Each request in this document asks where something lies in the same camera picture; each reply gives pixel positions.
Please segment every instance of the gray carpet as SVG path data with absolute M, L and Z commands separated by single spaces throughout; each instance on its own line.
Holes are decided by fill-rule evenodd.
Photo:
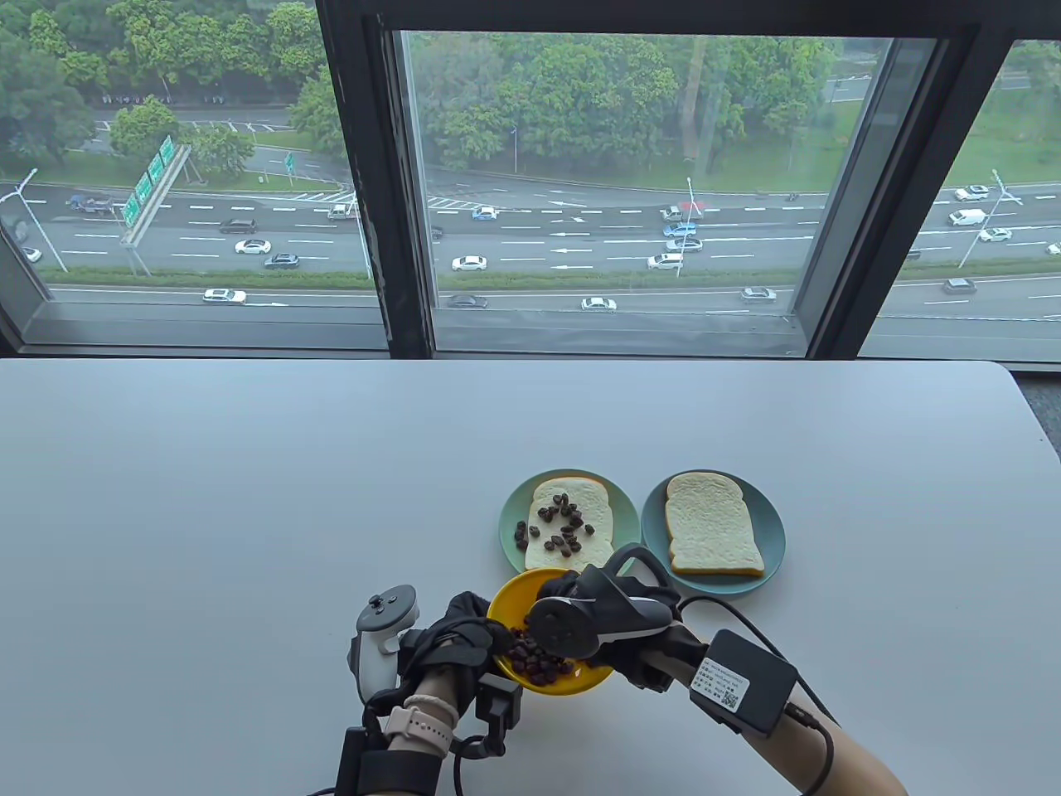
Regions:
M 1061 453 L 1061 377 L 1017 376 L 1016 383 L 1031 405 L 1046 436 Z

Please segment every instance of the white table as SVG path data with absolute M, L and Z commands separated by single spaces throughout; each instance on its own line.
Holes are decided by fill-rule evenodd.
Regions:
M 1061 466 L 994 365 L 8 360 L 0 456 L 3 794 L 333 784 L 363 602 L 492 595 L 502 503 L 562 466 L 639 507 L 686 468 L 755 484 L 788 551 L 740 605 L 843 726 L 911 794 L 1057 789 Z M 792 792 L 619 677 L 527 694 L 465 789 Z

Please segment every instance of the sticker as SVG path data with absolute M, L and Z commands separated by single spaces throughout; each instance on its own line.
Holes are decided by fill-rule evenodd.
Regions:
M 742 677 L 721 663 L 705 658 L 696 671 L 691 688 L 701 696 L 735 713 L 748 692 L 749 682 L 747 677 Z

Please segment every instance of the blue plate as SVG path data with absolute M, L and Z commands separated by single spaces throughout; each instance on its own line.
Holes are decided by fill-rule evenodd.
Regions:
M 763 555 L 763 566 L 766 572 L 762 577 L 750 575 L 679 575 L 672 570 L 675 581 L 695 591 L 716 596 L 732 596 L 758 589 L 773 577 L 785 557 L 785 529 L 777 509 L 759 489 L 744 479 L 731 475 L 720 470 L 686 470 L 686 472 L 717 472 L 728 479 L 733 479 L 744 492 L 744 502 L 751 516 L 751 527 L 755 534 L 755 544 Z M 666 530 L 666 486 L 671 479 L 665 479 L 648 494 L 645 507 L 641 512 L 641 530 L 645 537 L 645 547 L 671 569 L 671 535 Z
M 611 516 L 614 522 L 611 536 L 612 550 L 619 550 L 631 541 L 641 541 L 641 521 L 638 519 L 638 509 L 633 507 L 633 502 L 626 497 L 626 492 L 615 486 L 615 484 L 608 479 L 601 478 L 596 473 L 586 470 L 549 470 L 547 472 L 538 473 L 517 486 L 512 494 L 508 496 L 508 500 L 501 509 L 501 518 L 498 520 L 498 534 L 501 537 L 501 548 L 505 551 L 505 557 L 508 558 L 508 563 L 512 565 L 512 568 L 517 572 L 523 572 L 524 555 L 516 547 L 516 523 L 520 520 L 526 521 L 527 513 L 530 508 L 530 499 L 534 497 L 534 490 L 538 488 L 538 485 L 543 481 L 559 478 L 586 478 L 604 484 L 604 488 L 608 490 L 608 504 L 611 506 Z

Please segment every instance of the green road sign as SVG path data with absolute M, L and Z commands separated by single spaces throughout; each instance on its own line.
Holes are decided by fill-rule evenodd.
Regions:
M 162 178 L 163 171 L 166 171 L 166 167 L 162 166 L 161 155 L 155 155 L 147 165 L 147 173 L 151 175 L 151 181 L 158 185 L 158 180 Z
M 140 218 L 140 203 L 137 201 L 135 193 L 131 193 L 129 197 L 125 200 L 122 215 L 125 218 L 125 226 L 127 227 L 132 227 L 136 224 L 136 220 Z
M 162 145 L 159 148 L 158 154 L 162 156 L 162 162 L 167 166 L 169 166 L 170 161 L 173 160 L 173 139 L 170 136 L 167 136 L 166 140 L 162 141 Z
M 136 195 L 141 204 L 147 201 L 147 197 L 151 195 L 151 177 L 146 174 L 141 174 L 140 179 L 136 184 Z

